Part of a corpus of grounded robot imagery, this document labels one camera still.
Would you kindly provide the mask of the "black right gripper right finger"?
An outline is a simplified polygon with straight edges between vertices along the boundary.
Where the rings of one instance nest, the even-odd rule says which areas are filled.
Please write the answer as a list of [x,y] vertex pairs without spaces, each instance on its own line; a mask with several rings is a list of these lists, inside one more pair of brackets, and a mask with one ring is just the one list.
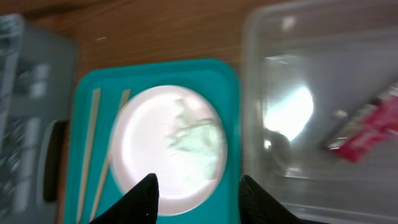
[[299,219],[249,175],[239,180],[238,207],[241,224],[327,224]]

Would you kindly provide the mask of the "right wooden chopstick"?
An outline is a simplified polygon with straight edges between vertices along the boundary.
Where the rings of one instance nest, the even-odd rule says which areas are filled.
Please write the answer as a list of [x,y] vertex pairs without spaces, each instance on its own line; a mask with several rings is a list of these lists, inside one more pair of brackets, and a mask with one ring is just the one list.
[[[117,110],[117,113],[116,113],[116,118],[118,117],[118,114],[122,110],[124,105],[129,101],[130,94],[131,94],[131,90],[130,89],[126,89],[126,90],[124,90],[122,92],[121,98],[120,98],[120,102],[119,102],[119,106],[118,106],[118,110]],[[104,158],[102,170],[101,170],[101,173],[100,173],[100,177],[99,177],[99,180],[98,180],[98,183],[97,183],[97,186],[96,186],[96,194],[95,194],[95,198],[94,198],[93,205],[92,205],[92,208],[91,208],[90,221],[93,221],[95,216],[96,216],[96,213],[97,213],[97,210],[98,210],[98,207],[99,207],[99,204],[100,204],[101,196],[102,196],[102,193],[103,193],[103,189],[104,189],[104,185],[105,185],[105,182],[106,182],[106,178],[107,178],[107,175],[108,175],[108,171],[109,171],[109,167],[110,167],[111,161],[112,161],[111,140],[109,140],[107,151],[106,151],[106,156]]]

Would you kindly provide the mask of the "grey dishwasher rack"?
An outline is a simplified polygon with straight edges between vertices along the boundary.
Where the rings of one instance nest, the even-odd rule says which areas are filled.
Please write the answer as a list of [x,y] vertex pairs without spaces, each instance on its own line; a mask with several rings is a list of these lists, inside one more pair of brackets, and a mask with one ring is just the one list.
[[1,222],[55,223],[77,44],[1,16]]

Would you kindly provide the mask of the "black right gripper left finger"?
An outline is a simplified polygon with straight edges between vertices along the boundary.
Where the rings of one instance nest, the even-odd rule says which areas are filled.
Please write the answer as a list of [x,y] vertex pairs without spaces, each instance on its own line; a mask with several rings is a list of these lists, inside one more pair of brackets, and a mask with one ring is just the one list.
[[158,179],[151,173],[90,224],[156,224],[158,206]]

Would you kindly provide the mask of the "white napkin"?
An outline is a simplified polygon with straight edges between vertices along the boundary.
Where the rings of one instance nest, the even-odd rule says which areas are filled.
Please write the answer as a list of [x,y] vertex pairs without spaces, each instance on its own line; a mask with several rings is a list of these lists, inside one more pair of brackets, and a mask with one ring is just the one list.
[[176,130],[166,137],[166,155],[187,162],[199,179],[216,178],[222,159],[224,134],[212,118],[198,119],[183,99],[175,101]]

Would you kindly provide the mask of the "red snack wrapper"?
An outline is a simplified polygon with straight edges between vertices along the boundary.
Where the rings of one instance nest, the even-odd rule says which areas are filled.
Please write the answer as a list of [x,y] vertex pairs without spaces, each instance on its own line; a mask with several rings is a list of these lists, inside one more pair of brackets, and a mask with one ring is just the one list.
[[397,83],[358,108],[323,142],[323,147],[351,162],[360,161],[378,142],[397,135]]

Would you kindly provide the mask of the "wooden chopstick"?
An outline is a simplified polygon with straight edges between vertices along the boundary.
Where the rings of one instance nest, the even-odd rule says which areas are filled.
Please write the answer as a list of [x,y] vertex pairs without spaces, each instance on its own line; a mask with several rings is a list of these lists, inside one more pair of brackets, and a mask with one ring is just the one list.
[[83,164],[81,168],[80,191],[78,198],[78,208],[76,211],[76,223],[80,223],[85,206],[86,186],[88,181],[88,174],[90,172],[91,153],[95,137],[96,120],[98,117],[100,98],[101,98],[101,88],[94,89],[92,92],[90,116],[86,132]]
[[[124,105],[129,101],[130,94],[131,94],[131,90],[130,89],[126,89],[126,90],[124,90],[122,92],[121,98],[120,98],[120,102],[119,102],[119,106],[118,106],[118,110],[117,110],[117,113],[116,113],[116,118],[118,117],[118,114],[122,110]],[[95,198],[94,198],[93,205],[92,205],[92,208],[91,208],[90,221],[93,221],[95,216],[96,216],[96,213],[97,213],[97,210],[98,210],[98,207],[99,207],[99,204],[100,204],[101,196],[102,196],[102,193],[103,193],[103,189],[104,189],[104,185],[105,185],[105,182],[106,182],[106,178],[107,178],[107,175],[108,175],[108,171],[109,171],[109,167],[110,167],[111,161],[112,161],[111,140],[109,140],[107,151],[106,151],[106,156],[104,158],[102,170],[101,170],[101,173],[100,173],[100,177],[99,177],[99,180],[98,180],[98,183],[97,183],[97,186],[96,186],[96,194],[95,194]]]

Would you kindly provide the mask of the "teal plastic tray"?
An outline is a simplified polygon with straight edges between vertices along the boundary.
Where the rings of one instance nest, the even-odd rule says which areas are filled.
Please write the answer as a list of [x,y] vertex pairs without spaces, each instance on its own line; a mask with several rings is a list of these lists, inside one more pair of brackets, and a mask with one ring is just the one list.
[[220,184],[200,206],[181,215],[159,216],[157,223],[239,223],[238,185],[241,174],[239,80],[234,70],[217,59],[150,63],[93,70],[75,89],[72,106],[70,149],[65,190],[64,223],[75,223],[80,191],[86,133],[93,90],[100,88],[95,139],[81,221],[88,223],[91,206],[105,157],[109,135],[125,89],[131,95],[155,86],[189,88],[211,103],[221,118],[228,143],[226,169]]

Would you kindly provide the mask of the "clear plastic bin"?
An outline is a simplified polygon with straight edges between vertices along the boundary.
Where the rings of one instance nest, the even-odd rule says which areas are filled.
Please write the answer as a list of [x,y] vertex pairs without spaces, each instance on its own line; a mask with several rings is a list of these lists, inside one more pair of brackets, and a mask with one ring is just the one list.
[[243,50],[243,172],[302,219],[396,223],[397,138],[359,162],[325,144],[396,87],[397,2],[262,6]]

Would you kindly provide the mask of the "left wooden chopstick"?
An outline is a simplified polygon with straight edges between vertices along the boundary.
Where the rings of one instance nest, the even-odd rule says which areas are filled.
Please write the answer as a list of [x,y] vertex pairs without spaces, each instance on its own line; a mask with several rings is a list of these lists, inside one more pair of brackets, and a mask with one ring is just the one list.
[[85,206],[86,186],[88,181],[88,174],[90,172],[91,153],[95,137],[96,120],[98,117],[100,98],[101,98],[101,88],[94,89],[92,92],[90,116],[86,132],[83,164],[81,168],[80,191],[78,198],[78,208],[76,211],[76,223],[80,223]]

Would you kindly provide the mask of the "white round plate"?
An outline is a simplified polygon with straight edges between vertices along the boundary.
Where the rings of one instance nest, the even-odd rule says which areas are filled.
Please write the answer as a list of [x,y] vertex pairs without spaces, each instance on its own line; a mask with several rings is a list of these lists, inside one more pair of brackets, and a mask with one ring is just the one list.
[[[189,164],[166,155],[166,137],[176,130],[178,106],[183,99],[198,119],[212,118],[224,134],[222,159],[215,179],[199,179]],[[134,96],[122,108],[111,138],[112,172],[119,188],[127,192],[147,174],[159,183],[158,213],[174,216],[205,202],[221,182],[228,156],[221,119],[199,93],[176,85],[156,86]]]

